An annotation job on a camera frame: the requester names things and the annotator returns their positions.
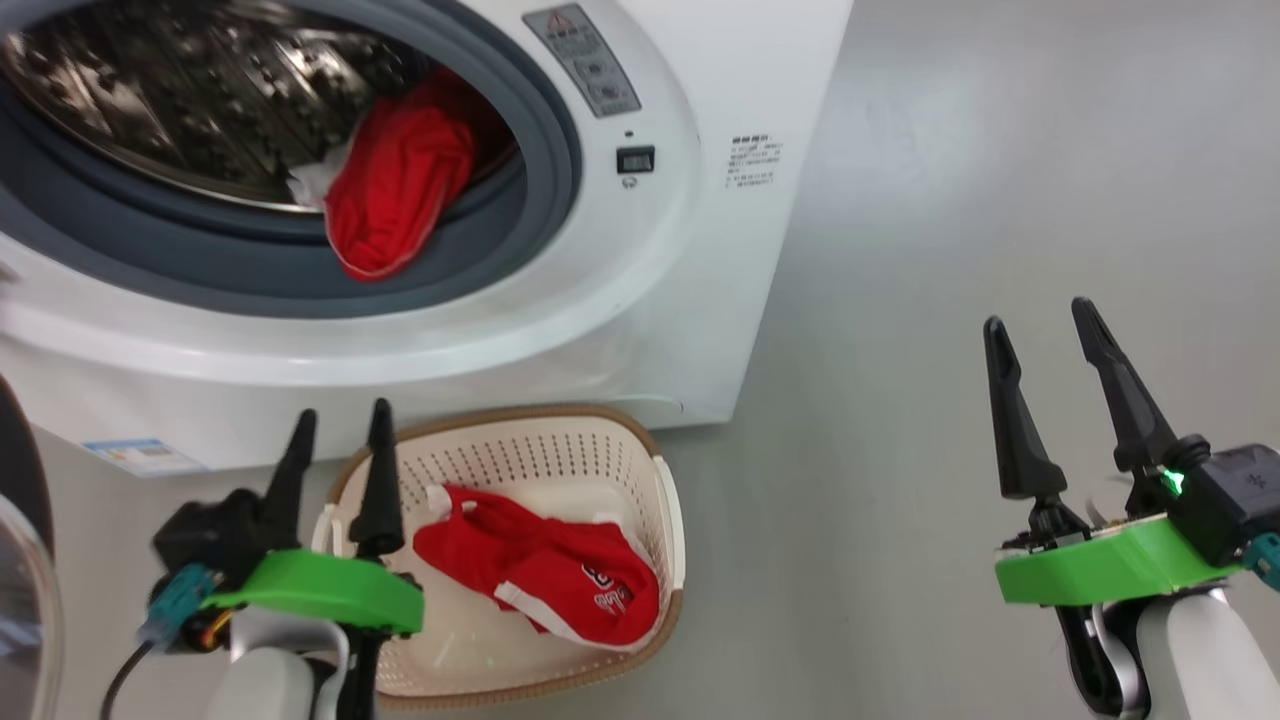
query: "floor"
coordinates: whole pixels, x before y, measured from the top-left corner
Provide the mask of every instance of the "floor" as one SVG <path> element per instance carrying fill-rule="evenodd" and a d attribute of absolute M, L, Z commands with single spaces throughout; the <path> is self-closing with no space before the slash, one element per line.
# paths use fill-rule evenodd
<path fill-rule="evenodd" d="M 1085 717 L 1052 615 L 992 577 L 1028 507 L 997 493 L 978 329 L 1005 316 L 1078 510 L 1114 514 L 1125 488 L 1073 295 L 1176 430 L 1275 442 L 1277 65 L 1265 0 L 860 3 L 737 416 L 660 437 L 689 536 L 675 638 L 623 679 L 458 716 Z M 59 717 L 82 719 L 156 577 L 150 533 L 265 475 L 148 483 L 41 447 Z M 1248 577 L 1230 597 L 1280 667 L 1277 600 Z M 147 664 L 118 717 L 198 717 L 219 666 Z"/>

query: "washing machine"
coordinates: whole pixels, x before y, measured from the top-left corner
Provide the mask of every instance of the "washing machine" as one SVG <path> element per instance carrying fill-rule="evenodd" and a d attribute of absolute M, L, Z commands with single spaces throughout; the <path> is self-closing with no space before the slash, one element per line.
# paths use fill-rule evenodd
<path fill-rule="evenodd" d="M 0 373 L 140 475 L 398 423 L 733 411 L 851 0 L 0 0 Z M 448 68 L 509 143 L 343 273 L 287 168 Z"/>

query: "green plastic part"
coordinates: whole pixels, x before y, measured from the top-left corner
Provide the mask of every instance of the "green plastic part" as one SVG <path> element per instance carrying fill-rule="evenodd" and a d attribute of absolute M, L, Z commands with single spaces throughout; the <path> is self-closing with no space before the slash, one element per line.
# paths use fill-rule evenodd
<path fill-rule="evenodd" d="M 422 591 L 376 562 L 280 550 L 259 564 L 244 585 L 211 596 L 205 607 L 257 605 L 389 634 L 422 630 Z"/>
<path fill-rule="evenodd" d="M 1225 578 L 1242 568 L 1213 568 L 1167 518 L 1032 555 L 996 562 L 1005 602 L 1097 605 L 1167 594 Z"/>

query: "washing machine door opening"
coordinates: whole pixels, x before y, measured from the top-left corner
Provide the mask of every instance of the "washing machine door opening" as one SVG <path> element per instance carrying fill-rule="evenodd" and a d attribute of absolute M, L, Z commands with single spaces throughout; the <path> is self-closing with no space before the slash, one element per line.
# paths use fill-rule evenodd
<path fill-rule="evenodd" d="M 448 0 L 8 0 L 0 232 L 90 277 L 280 318 L 415 310 L 532 259 L 577 193 L 570 113 L 511 38 Z M 502 120 L 425 250 L 349 278 L 288 168 L 379 97 L 453 72 Z"/>

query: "beige plastic basket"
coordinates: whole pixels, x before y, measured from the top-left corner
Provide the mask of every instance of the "beige plastic basket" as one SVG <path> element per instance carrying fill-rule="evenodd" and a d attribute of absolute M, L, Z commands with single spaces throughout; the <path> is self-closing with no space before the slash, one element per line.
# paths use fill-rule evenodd
<path fill-rule="evenodd" d="M 562 406 L 484 413 L 397 434 L 406 547 L 389 559 L 426 596 L 422 632 L 394 639 L 378 666 L 380 705 L 431 710 L 521 700 L 618 676 L 653 657 L 680 618 L 685 534 L 671 471 L 657 443 L 622 413 Z M 347 528 L 369 474 L 369 450 L 329 495 L 312 547 L 351 556 Z M 659 629 L 635 653 L 538 634 L 518 612 L 471 592 L 413 553 L 413 533 L 436 518 L 426 488 L 460 484 L 507 496 L 543 516 L 617 520 L 640 538 L 662 591 Z"/>

